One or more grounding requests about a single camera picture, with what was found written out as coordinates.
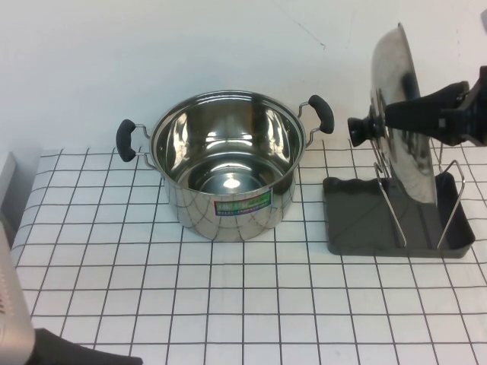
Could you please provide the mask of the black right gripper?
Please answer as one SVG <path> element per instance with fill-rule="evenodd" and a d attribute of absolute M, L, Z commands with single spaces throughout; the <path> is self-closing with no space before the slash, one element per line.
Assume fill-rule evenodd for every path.
<path fill-rule="evenodd" d="M 423 97 L 391 103 L 385 126 L 400 130 L 437 130 L 440 141 L 455 146 L 469 141 L 486 146 L 486 66 L 472 88 L 468 81 L 449 84 Z"/>

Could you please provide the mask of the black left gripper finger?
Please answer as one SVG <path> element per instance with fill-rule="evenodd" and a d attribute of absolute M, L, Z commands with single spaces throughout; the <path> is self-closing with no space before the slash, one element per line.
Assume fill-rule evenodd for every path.
<path fill-rule="evenodd" d="M 143 360 L 86 348 L 60 338 L 45 328 L 36 328 L 32 364 L 138 365 L 143 364 Z"/>

